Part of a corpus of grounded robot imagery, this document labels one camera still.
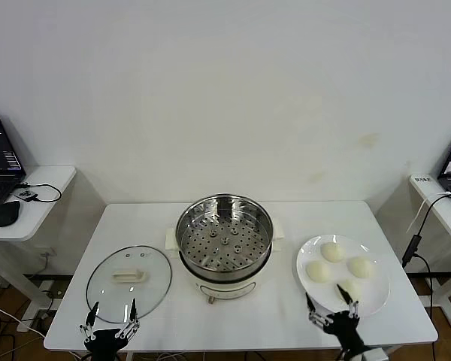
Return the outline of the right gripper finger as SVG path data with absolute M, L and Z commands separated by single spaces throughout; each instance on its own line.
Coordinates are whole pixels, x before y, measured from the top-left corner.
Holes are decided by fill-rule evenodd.
M 332 320 L 327 316 L 322 316 L 321 314 L 319 314 L 316 311 L 311 297 L 309 297 L 307 293 L 305 295 L 307 299 L 307 309 L 309 311 L 309 321 L 311 321 L 314 325 L 330 325 L 332 323 Z
M 359 319 L 359 302 L 354 301 L 352 296 L 340 285 L 337 284 L 337 290 L 339 291 L 340 295 L 343 297 L 344 301 L 349 307 L 348 311 L 341 311 L 338 312 L 338 314 L 345 316 L 347 315 L 350 319 Z

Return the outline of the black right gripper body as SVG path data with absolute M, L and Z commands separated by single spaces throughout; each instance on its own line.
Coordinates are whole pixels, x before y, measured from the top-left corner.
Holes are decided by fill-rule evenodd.
M 327 318 L 330 322 L 323 330 L 338 339 L 345 356 L 357 356 L 365 352 L 365 343 L 357 332 L 359 317 L 356 314 L 350 316 L 349 311 L 341 311 L 328 314 Z

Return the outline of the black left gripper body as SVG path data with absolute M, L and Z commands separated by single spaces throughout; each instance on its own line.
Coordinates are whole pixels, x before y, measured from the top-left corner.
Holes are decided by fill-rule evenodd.
M 94 331 L 94 333 L 84 341 L 84 346 L 89 353 L 83 356 L 83 360 L 116 360 L 119 351 L 125 348 L 129 343 L 127 337 L 116 337 L 116 334 L 119 331 L 119 329 L 102 329 Z

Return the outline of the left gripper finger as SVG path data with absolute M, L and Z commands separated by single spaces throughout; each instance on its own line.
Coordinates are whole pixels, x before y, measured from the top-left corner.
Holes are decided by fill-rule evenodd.
M 83 335 L 85 342 L 89 342 L 95 338 L 93 335 L 93 328 L 95 325 L 96 315 L 98 313 L 98 306 L 99 302 L 96 302 L 87 314 L 85 323 L 79 325 L 80 332 Z
M 136 299 L 132 300 L 129 318 L 125 326 L 119 332 L 120 339 L 132 339 L 137 333 L 140 323 L 137 316 Z

